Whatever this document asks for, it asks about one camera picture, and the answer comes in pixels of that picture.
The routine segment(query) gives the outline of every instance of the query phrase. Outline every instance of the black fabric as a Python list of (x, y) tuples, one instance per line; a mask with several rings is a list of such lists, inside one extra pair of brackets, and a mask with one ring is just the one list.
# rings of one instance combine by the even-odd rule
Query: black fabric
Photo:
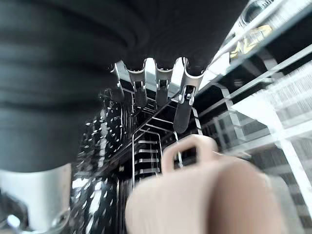
[(124, 59), (127, 67), (138, 67), (145, 58), (170, 67), (177, 58), (187, 57), (190, 72), (198, 73), (212, 60), (248, 1), (131, 0), (130, 4), (137, 9), (147, 2), (151, 6), (158, 3), (157, 17), (146, 18), (150, 39)]

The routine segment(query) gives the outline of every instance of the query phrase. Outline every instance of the metal rack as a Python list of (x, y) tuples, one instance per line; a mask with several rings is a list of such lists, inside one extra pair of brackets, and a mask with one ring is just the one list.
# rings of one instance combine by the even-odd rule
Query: metal rack
[[(286, 1), (274, 1), (275, 5), (266, 9), (266, 13), (261, 17), (257, 17), (252, 24), (249, 24), (245, 28), (245, 32), (238, 37), (235, 37), (229, 44), (224, 46), (214, 61), (219, 56), (228, 52), (232, 47), (247, 34), (249, 30), (259, 25), (264, 19), (268, 20), (269, 15), (274, 12), (278, 7), (284, 4)], [(284, 77), (283, 71), (289, 67), (293, 67), (298, 62), (310, 59), (312, 53), (312, 45), (308, 45), (302, 48), (294, 55), (284, 59), (283, 61), (272, 60), (272, 56), (268, 54), (268, 63), (264, 57), (262, 60), (265, 63), (267, 71), (260, 72), (253, 67), (249, 67), (249, 71), (253, 71), (254, 74), (258, 74), (252, 80), (245, 82), (241, 87), (236, 90), (224, 85), (223, 80), (227, 78), (231, 72), (240, 67), (241, 64), (253, 63), (253, 56), (258, 55), (260, 52), (264, 52), (265, 49), (275, 39), (278, 39), (285, 31), (287, 31), (292, 25), (302, 20), (312, 11), (312, 5), (304, 8), (300, 14), (293, 16), (287, 24), (276, 27), (268, 38), (260, 42), (257, 47), (251, 50), (248, 54), (241, 56), (238, 60), (234, 61), (227, 72), (216, 76), (210, 83), (208, 83), (197, 95), (195, 104), (200, 102), (201, 95), (208, 93), (212, 88), (219, 91), (220, 96), (215, 98), (214, 103), (209, 103), (207, 106), (197, 106), (193, 109), (193, 117), (190, 120), (190, 126), (185, 134), (178, 135), (173, 131), (173, 120), (169, 118), (163, 118), (163, 112), (167, 110), (175, 111), (177, 94), (171, 97), (168, 102), (161, 108), (157, 109), (155, 101), (152, 98), (148, 98), (148, 105), (146, 108), (137, 108), (135, 106), (134, 92), (131, 90), (123, 89), (125, 96), (128, 97), (127, 106), (123, 107), (123, 110), (127, 108), (127, 117), (125, 117), (125, 111), (122, 112), (123, 127), (130, 126), (131, 129), (126, 130), (126, 134), (123, 134), (120, 138), (120, 147), (116, 150), (111, 157), (107, 157), (97, 164), (96, 170), (82, 170), (81, 168), (77, 172), (78, 177), (87, 178), (88, 181), (92, 181), (95, 178), (107, 178), (114, 174), (116, 171), (120, 171), (120, 167), (125, 165), (126, 162), (131, 164), (131, 175), (126, 179), (120, 179), (116, 182), (117, 190), (116, 194), (119, 198), (118, 204), (118, 226), (119, 233), (124, 233), (124, 220), (123, 212), (124, 205), (128, 194), (140, 179), (145, 175), (152, 175), (161, 173), (160, 162), (162, 157), (162, 150), (169, 144), (181, 139), (182, 137), (191, 134), (203, 134), (214, 138), (218, 144), (220, 151), (231, 156), (238, 156), (247, 159), (259, 167), (267, 174), (274, 176), (281, 176), (289, 187), (289, 191), (294, 200), (297, 208), (297, 213), (301, 219), (303, 227), (306, 233), (312, 232), (311, 213), (312, 213), (312, 158), (309, 155), (312, 152), (312, 108), (308, 109), (309, 100), (312, 98), (312, 90), (308, 89), (304, 92), (297, 92), (288, 94), (287, 99), (277, 101), (276, 93), (282, 90), (287, 90), (287, 87), (291, 86), (291, 82), (286, 84), (287, 78), (293, 78), (293, 74), (288, 74)], [(298, 68), (294, 69), (299, 74), (305, 74)], [(302, 78), (302, 84), (310, 87), (311, 79)], [(293, 82), (299, 84), (300, 78), (293, 79)], [(254, 89), (259, 84), (264, 84), (262, 89)], [(248, 116), (240, 112), (236, 108), (236, 104), (240, 101), (247, 101), (248, 96), (253, 98), (254, 96), (266, 96), (268, 104), (272, 107), (272, 113), (275, 113), (275, 123), (277, 128), (272, 128), (267, 124), (259, 121), (257, 116)], [(301, 101), (307, 105), (305, 109), (307, 111), (297, 115), (287, 116), (285, 110), (292, 107), (293, 104), (297, 104)], [(146, 119), (140, 124), (136, 124), (134, 119), (139, 115), (145, 115)], [(105, 124), (108, 119), (104, 116), (103, 122), (96, 123)], [(88, 123), (94, 125), (94, 120), (90, 120)], [(90, 132), (86, 137), (85, 143), (90, 146), (84, 148), (85, 155), (81, 157), (80, 162), (85, 160), (86, 165), (90, 165), (92, 161), (99, 162), (99, 159), (92, 157), (94, 151), (92, 145), (96, 145), (94, 140), (99, 131), (99, 128)], [(186, 157), (179, 154), (176, 159), (176, 165), (182, 167), (188, 164), (189, 156)]]

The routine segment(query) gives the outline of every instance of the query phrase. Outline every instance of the metal bar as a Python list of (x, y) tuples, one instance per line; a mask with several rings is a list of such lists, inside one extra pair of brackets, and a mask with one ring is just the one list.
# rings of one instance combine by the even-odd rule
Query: metal bar
[(139, 140), (139, 144), (157, 144), (157, 141), (152, 141), (152, 140)]
[(262, 23), (264, 20), (266, 20), (270, 15), (272, 15), (282, 3), (284, 3), (286, 0), (276, 0), (274, 1), (270, 6), (268, 6), (266, 9), (264, 9), (261, 14), (259, 14), (256, 18), (254, 18), (253, 21), (251, 21), (245, 28), (244, 31), (235, 36), (232, 40), (229, 41), (225, 46), (223, 46), (215, 55), (213, 61), (209, 64), (208, 68), (217, 61), (224, 53), (229, 52), (233, 46), (235, 46), (240, 40), (242, 40), (249, 32), (250, 30), (256, 28), (260, 23)]
[(200, 122), (199, 122), (199, 119), (198, 119), (197, 110), (194, 107), (192, 107), (192, 111), (193, 111), (193, 115), (195, 117), (195, 123), (196, 123), (198, 135), (203, 135), (203, 132), (201, 130), (201, 125), (200, 125)]
[(158, 150), (139, 149), (138, 153), (158, 153)]
[(172, 131), (170, 131), (170, 130), (167, 130), (167, 129), (161, 128), (161, 127), (157, 127), (157, 126), (151, 125), (149, 123), (147, 123), (146, 126), (156, 128), (156, 129), (160, 129), (160, 130), (163, 130), (163, 131), (168, 132), (168, 133), (172, 133)]
[(160, 172), (159, 168), (140, 169), (139, 171), (135, 172), (135, 175), (148, 174), (148, 173), (159, 173), (159, 172)]
[(162, 121), (162, 122), (165, 122), (165, 123), (173, 124), (173, 122), (166, 121), (166, 120), (163, 120), (163, 119), (160, 119), (160, 118), (156, 118), (156, 117), (152, 117), (152, 119), (156, 119), (156, 120), (159, 120), (159, 121)]
[(145, 162), (159, 162), (159, 159), (158, 158), (140, 158), (139, 160), (135, 161), (135, 164), (145, 163)]
[(278, 72), (279, 70), (281, 70), (281, 69), (283, 69), (283, 68), (293, 64), (294, 62), (298, 61), (299, 59), (303, 58), (304, 56), (306, 56), (306, 55), (308, 55), (310, 53), (312, 53), (312, 44), (307, 46), (303, 50), (299, 51), (298, 53), (294, 54), (293, 56), (289, 57), (288, 59), (284, 60), (283, 62), (279, 63), (277, 66), (275, 66), (271, 70), (263, 73), (262, 75), (258, 76), (254, 80), (252, 80), (249, 83), (245, 84), (243, 87), (239, 88), (235, 92), (227, 95), (222, 100), (218, 101), (214, 105), (212, 105), (209, 108), (207, 108), (205, 111), (201, 112), (199, 114), (199, 117), (204, 116), (205, 114), (207, 114), (211, 110), (215, 109), (219, 105), (221, 105), (221, 104), (225, 103), (226, 101), (228, 101), (229, 99), (232, 99), (232, 98), (240, 95), (241, 93), (245, 92), (246, 90), (248, 90), (248, 89), (254, 87), (255, 85), (257, 85), (259, 82), (261, 82), (265, 78), (267, 78), (267, 77), (271, 76), (272, 74)]

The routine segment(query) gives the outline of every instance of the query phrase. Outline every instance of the silver metal surface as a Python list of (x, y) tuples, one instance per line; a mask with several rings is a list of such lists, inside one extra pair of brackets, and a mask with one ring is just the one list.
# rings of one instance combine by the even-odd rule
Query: silver metal surface
[(163, 70), (157, 67), (157, 64), (155, 65), (155, 77), (156, 77), (156, 88), (160, 90), (160, 81), (166, 80), (166, 87), (165, 89), (169, 89), (169, 85), (171, 83), (171, 76), (172, 76), (173, 69), (170, 70)]
[(198, 93), (199, 91), (199, 86), (201, 81), (203, 80), (203, 77), (205, 75), (205, 73), (201, 74), (200, 76), (191, 76), (190, 74), (188, 74), (187, 72), (187, 67), (188, 67), (188, 60), (185, 58), (185, 64), (184, 64), (184, 72), (183, 72), (183, 76), (182, 76), (182, 80), (181, 80), (181, 85), (180, 85), (180, 92), (179, 92), (179, 103), (183, 104), (184, 100), (185, 100), (185, 94), (186, 94), (186, 88), (187, 86), (192, 86), (193, 87), (193, 91), (190, 94), (190, 97), (188, 97), (189, 101), (189, 105), (193, 105), (194, 103), (194, 98), (195, 95)]
[(209, 67), (217, 61), (224, 53), (229, 52), (232, 48), (242, 40), (249, 32), (256, 28), (259, 24), (261, 24), (264, 20), (266, 20), (269, 16), (271, 16), (282, 4), (284, 4), (287, 0), (275, 0), (270, 6), (264, 9), (261, 14), (259, 14), (254, 20), (249, 23), (242, 33), (235, 36), (232, 40), (230, 40), (225, 46), (223, 46), (215, 55), (213, 61), (210, 63)]
[(1, 171), (0, 177), (1, 192), (27, 207), (31, 230), (48, 231), (55, 228), (62, 217), (66, 219), (71, 189), (70, 164), (35, 173)]
[(135, 161), (135, 164), (143, 163), (143, 162), (159, 162), (158, 158), (140, 158)]
[(117, 234), (119, 180), (74, 176), (71, 192), (72, 234)]
[(262, 80), (268, 78), (269, 76), (271, 76), (272, 74), (275, 74), (276, 72), (279, 72), (281, 69), (283, 69), (285, 67), (288, 67), (289, 65), (293, 64), (294, 62), (298, 61), (299, 59), (305, 57), (306, 55), (308, 55), (310, 53), (312, 53), (312, 44), (309, 45), (308, 47), (304, 48), (303, 50), (299, 51), (298, 53), (294, 54), (293, 56), (289, 57), (288, 59), (286, 59), (285, 61), (281, 62), (280, 64), (276, 65), (271, 70), (263, 73), (262, 75), (258, 76), (255, 79), (253, 79), (252, 81), (250, 81), (249, 83), (247, 83), (243, 87), (239, 88), (235, 92), (227, 95), (222, 100), (218, 101), (217, 103), (215, 103), (214, 105), (212, 105), (208, 109), (206, 109), (205, 111), (201, 112), (199, 114), (199, 117), (202, 117), (203, 115), (207, 114), (211, 110), (213, 110), (216, 107), (220, 106), (221, 104), (225, 103), (229, 99), (234, 98), (234, 97), (238, 96), (239, 94), (245, 92), (246, 90), (254, 87), (255, 85), (257, 85)]
[(152, 140), (139, 140), (139, 144), (157, 144), (157, 141), (152, 141)]
[(134, 91), (137, 91), (136, 82), (141, 83), (142, 90), (145, 90), (145, 63), (143, 63), (143, 68), (140, 71), (128, 70), (129, 77), (133, 86)]
[(135, 175), (142, 175), (142, 174), (149, 174), (149, 173), (160, 173), (160, 169), (159, 168), (150, 168), (150, 169), (141, 169), (137, 172), (135, 172)]

